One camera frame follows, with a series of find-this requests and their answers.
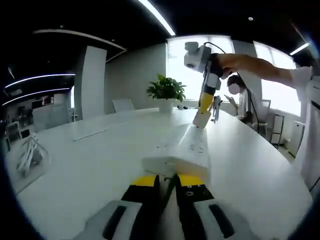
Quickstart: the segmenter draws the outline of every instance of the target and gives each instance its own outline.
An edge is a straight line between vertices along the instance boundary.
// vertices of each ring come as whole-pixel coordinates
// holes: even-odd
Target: potted plant
[[[184,94],[186,85],[170,77],[158,74],[158,81],[150,83],[152,86],[147,88],[146,93],[149,97],[159,100],[160,113],[172,113],[174,100],[182,102],[186,98]]]

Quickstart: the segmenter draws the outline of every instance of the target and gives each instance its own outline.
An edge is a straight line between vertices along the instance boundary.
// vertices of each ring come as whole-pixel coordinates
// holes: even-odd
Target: led light strip
[[[167,23],[167,21],[164,19],[164,17],[160,14],[160,12],[147,0],[138,0],[142,5],[144,5],[155,17],[158,19],[158,21],[164,26],[164,28],[167,30],[167,32],[171,36],[175,36],[176,33],[173,31],[173,29],[170,27],[170,25]]]
[[[31,95],[34,95],[34,94],[41,94],[41,93],[46,93],[46,92],[52,92],[52,91],[59,91],[59,90],[67,90],[67,89],[70,89],[69,87],[67,88],[58,88],[58,89],[51,89],[51,90],[46,90],[46,91],[38,91],[38,92],[34,92],[34,93],[30,93],[30,94],[27,94],[27,95],[24,95],[24,96],[20,96],[20,97],[17,97],[15,99],[12,99],[10,101],[7,101],[5,102],[4,104],[2,104],[2,106],[8,104],[8,103],[11,103],[17,99],[21,99],[21,98],[24,98],[24,97],[27,97],[27,96],[31,96]]]
[[[30,79],[38,79],[38,78],[54,77],[54,76],[75,76],[75,74],[74,73],[70,73],[70,74],[50,74],[50,75],[33,76],[33,77],[29,77],[29,78],[26,78],[26,79],[22,79],[22,80],[10,83],[9,85],[5,86],[4,88],[6,89],[7,87],[10,87],[12,85],[15,85],[15,84],[18,84],[18,83],[21,83],[21,82],[24,82],[24,81],[27,81],[27,80],[30,80]]]
[[[291,52],[290,55],[292,56],[292,55],[300,52],[302,49],[305,49],[305,48],[308,47],[308,46],[309,46],[309,43],[307,42],[307,43],[303,44],[302,46],[298,47],[298,48],[297,48],[296,50],[294,50],[293,52]]]

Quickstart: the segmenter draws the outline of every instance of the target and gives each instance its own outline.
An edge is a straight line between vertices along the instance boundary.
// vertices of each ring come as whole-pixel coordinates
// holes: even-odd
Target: white shirt
[[[305,130],[293,166],[300,172],[308,188],[320,177],[320,111],[307,98],[307,84],[312,78],[312,67],[290,70],[294,88],[300,102],[307,103]],[[320,181],[311,195],[320,191]]]
[[[248,101],[248,99],[249,99],[249,95],[248,95],[247,90],[244,90],[243,92],[241,92],[239,94],[238,116],[244,117],[246,112],[249,112],[249,110],[250,110],[250,112],[252,113],[252,122],[256,123],[257,117],[255,114],[255,111],[259,117],[259,109],[261,106],[260,106],[259,102],[257,101],[256,95],[252,91],[251,91],[252,102]]]

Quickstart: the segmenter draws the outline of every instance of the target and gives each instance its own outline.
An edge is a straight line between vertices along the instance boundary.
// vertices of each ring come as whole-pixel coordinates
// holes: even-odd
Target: ceiling
[[[258,41],[285,53],[304,42],[292,22],[304,37],[319,44],[320,21],[317,6],[256,2],[252,6],[240,1],[214,0],[149,0],[169,22],[176,36],[198,34],[228,35],[241,41]],[[5,36],[1,68],[2,88],[9,83],[46,74],[74,73],[77,59],[87,45],[107,49],[107,58],[121,49],[82,36],[65,33],[39,33],[36,30],[62,29],[81,32],[113,42],[128,52],[163,43],[169,34],[137,0],[114,0],[81,6],[58,2],[52,6],[6,6],[10,21],[2,26]],[[311,56],[301,51],[296,62],[307,65]],[[52,88],[71,87],[73,77],[41,78],[17,84],[22,94]],[[13,97],[3,95],[2,101]]]

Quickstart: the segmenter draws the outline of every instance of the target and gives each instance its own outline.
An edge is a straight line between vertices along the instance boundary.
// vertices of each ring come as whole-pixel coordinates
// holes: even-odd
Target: person
[[[257,97],[252,91],[250,91],[247,88],[245,82],[242,80],[242,78],[240,76],[238,76],[238,75],[230,76],[227,80],[228,88],[232,84],[236,84],[240,88],[239,105],[236,104],[236,101],[233,97],[229,97],[227,95],[224,95],[224,96],[235,107],[237,118],[241,122],[251,126],[252,123],[256,123],[258,121],[257,114],[258,114],[258,119],[259,119],[260,106],[258,104]]]
[[[307,85],[313,77],[313,67],[283,69],[268,61],[246,54],[219,54],[219,64],[225,73],[248,71],[261,79],[295,88],[300,102],[307,103],[305,130],[294,167],[300,172],[312,196],[320,190],[320,106],[308,100]]]

